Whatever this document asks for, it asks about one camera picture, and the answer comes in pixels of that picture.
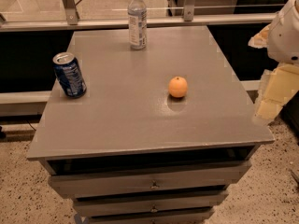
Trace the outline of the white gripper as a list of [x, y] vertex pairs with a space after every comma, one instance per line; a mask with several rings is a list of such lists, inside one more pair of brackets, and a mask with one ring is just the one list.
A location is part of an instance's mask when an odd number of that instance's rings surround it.
[[255, 101], [255, 121], [273, 121], [283, 106], [299, 92], [299, 0], [289, 0], [270, 25], [254, 35], [248, 45], [266, 48], [268, 56], [280, 64], [265, 70]]

